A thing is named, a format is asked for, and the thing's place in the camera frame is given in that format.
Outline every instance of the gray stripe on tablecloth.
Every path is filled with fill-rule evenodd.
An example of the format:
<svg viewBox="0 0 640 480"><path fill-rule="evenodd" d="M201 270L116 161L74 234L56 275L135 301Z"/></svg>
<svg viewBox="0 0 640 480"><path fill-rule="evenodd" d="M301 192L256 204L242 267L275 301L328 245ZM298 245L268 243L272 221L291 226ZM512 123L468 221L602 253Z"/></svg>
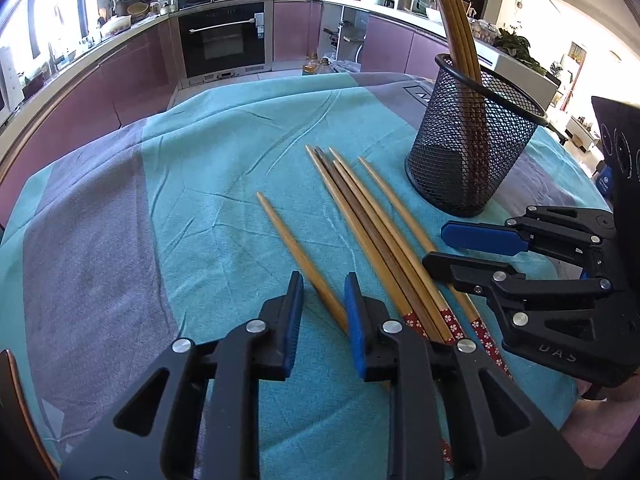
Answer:
<svg viewBox="0 0 640 480"><path fill-rule="evenodd" d="M177 333L148 212L144 124L57 161L24 237L31 375L45 419L56 413L63 460Z"/></svg>
<svg viewBox="0 0 640 480"><path fill-rule="evenodd" d="M558 187L551 176L523 152L494 194L496 200L512 216L524 215L529 205L575 207L575 200Z"/></svg>
<svg viewBox="0 0 640 480"><path fill-rule="evenodd" d="M422 123L426 110L426 102L415 97L415 91L421 86L429 95L433 85L421 79L406 74L388 72L353 73L351 76L359 86L369 90L382 105L397 116L403 118L416 130Z"/></svg>

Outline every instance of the teal tablecloth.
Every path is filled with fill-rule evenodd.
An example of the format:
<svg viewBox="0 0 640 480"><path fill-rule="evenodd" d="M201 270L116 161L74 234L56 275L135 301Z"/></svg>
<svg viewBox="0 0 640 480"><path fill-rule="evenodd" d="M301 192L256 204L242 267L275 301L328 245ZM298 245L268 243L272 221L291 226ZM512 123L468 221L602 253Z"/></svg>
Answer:
<svg viewBox="0 0 640 480"><path fill-rule="evenodd" d="M174 338L220 338L284 293L296 264L258 190L340 297L345 275L355 271L363 292L391 307L304 145L333 146L352 163L364 156L448 250L439 233L449 217L404 175L429 92L429 84L398 74L225 86L31 177L0 247L0 347L17 357L52 457L64 460ZM354 167L419 254L366 172ZM542 129L476 220L502 223L532 203L606 207ZM536 254L511 261L532 278L572 272ZM498 335L484 301L474 300ZM503 354L516 383L560 426L576 399L573 380ZM296 365L286 383L261 385L260 427L265 480L386 477L386 391L358 380L347 338L308 283Z"/></svg>

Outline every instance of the countertop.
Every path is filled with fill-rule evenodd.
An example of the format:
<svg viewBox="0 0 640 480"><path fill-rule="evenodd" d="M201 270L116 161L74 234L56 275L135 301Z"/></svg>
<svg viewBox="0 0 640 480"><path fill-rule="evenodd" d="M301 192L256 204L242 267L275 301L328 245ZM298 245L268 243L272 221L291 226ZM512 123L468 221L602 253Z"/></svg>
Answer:
<svg viewBox="0 0 640 480"><path fill-rule="evenodd" d="M20 104L13 115L9 118L8 123L0 128L0 158L9 150L14 140L20 136L21 131L28 126L31 120L44 108L51 99L68 85L75 77L80 75L84 70L100 61L112 50L117 49L121 44L130 40L134 36L144 32L148 28L154 27L169 18L170 14L157 16L153 19L147 18L140 23L131 26L129 30L121 32L117 36L113 36L108 40L100 42L87 53L83 54L71 64L65 66L55 76L51 77L34 96Z"/></svg>
<svg viewBox="0 0 640 480"><path fill-rule="evenodd" d="M407 25L411 25L415 28L420 28L425 32L433 34L446 41L447 33L444 26L439 22L434 22L426 16L421 16L415 12L405 12L404 10L391 9L389 7L380 6L377 4L370 4L360 2L357 0L315 0L317 2L325 2L328 4L342 5L346 7L352 7L353 9L365 10L367 12L373 12L380 16L385 16L397 22L403 22ZM483 43L482 41L476 41L476 50L478 51L478 57L480 61L489 68L494 68L498 58L504 56L496 48Z"/></svg>
<svg viewBox="0 0 640 480"><path fill-rule="evenodd" d="M116 50L121 44L135 37L159 23L168 20L171 17L179 17L191 12L206 10L208 8L225 6L229 4L244 3L245 1L254 0L234 0L233 2L219 2L210 6L203 6L197 9L186 9L164 16L157 16L154 19L147 19L141 23L133 25L129 30L121 34L101 42L98 46L85 53L79 59L62 69L53 78L50 78L45 86L37 92L36 95L23 102L14 112L5 126L0 128L0 160L9 150L15 139L18 138L21 131L28 126L31 120L49 103L55 95L66 85L68 85L76 76L81 74L91 65L98 63L104 56L113 50ZM355 0L314 0L328 4L353 7L367 12L372 12L380 16L387 17L399 23L407 24L416 29L423 30L443 41L446 41L446 32L441 23L429 20L426 16L421 16L412 12L404 12L402 10L390 9L376 4L368 4ZM553 97L556 87L548 79L540 76L530 68L519 63L517 60L507 56L492 46L481 41L476 41L476 50L481 64L500 73L508 80L515 82L521 88L532 95L539 102L548 103Z"/></svg>

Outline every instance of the floor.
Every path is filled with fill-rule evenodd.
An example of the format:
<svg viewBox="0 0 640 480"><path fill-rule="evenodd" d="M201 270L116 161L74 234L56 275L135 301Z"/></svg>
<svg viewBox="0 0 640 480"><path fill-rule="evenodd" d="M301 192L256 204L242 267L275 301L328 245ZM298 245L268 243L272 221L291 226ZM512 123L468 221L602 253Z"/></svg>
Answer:
<svg viewBox="0 0 640 480"><path fill-rule="evenodd" d="M277 72L263 72L261 74L241 75L238 77L231 77L229 79L221 79L219 81L212 81L203 85L191 86L183 90L178 90L175 98L169 102L169 108L173 108L175 105L185 102L187 99L192 98L205 90L210 88L216 88L218 86L233 85L236 83L248 83L250 81L264 81L266 79L276 79L280 77L290 77L302 75L302 68L296 70L279 70Z"/></svg>

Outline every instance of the blue gripper pad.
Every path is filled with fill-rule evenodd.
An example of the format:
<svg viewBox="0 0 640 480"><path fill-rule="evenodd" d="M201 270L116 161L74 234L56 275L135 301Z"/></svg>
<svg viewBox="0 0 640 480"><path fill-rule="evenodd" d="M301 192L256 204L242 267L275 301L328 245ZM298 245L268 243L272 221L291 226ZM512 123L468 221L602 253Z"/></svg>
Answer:
<svg viewBox="0 0 640 480"><path fill-rule="evenodd" d="M360 319L360 308L364 299L360 292L358 280L353 272L347 274L344 280L344 308L347 311L349 320L349 340L351 343L351 354L353 364L361 379L365 379L367 373L366 363L366 337L364 327Z"/></svg>
<svg viewBox="0 0 640 480"><path fill-rule="evenodd" d="M456 249L505 256L515 256L529 250L529 241L523 240L515 229L499 225L449 221L444 224L440 234L444 243Z"/></svg>
<svg viewBox="0 0 640 480"><path fill-rule="evenodd" d="M302 274L294 272L289 282L287 295L292 293L292 304L287 317L287 329L284 335L284 369L287 377L291 375L291 369L296 361L298 349L298 334L300 332L300 319L302 317L303 291L305 280Z"/></svg>

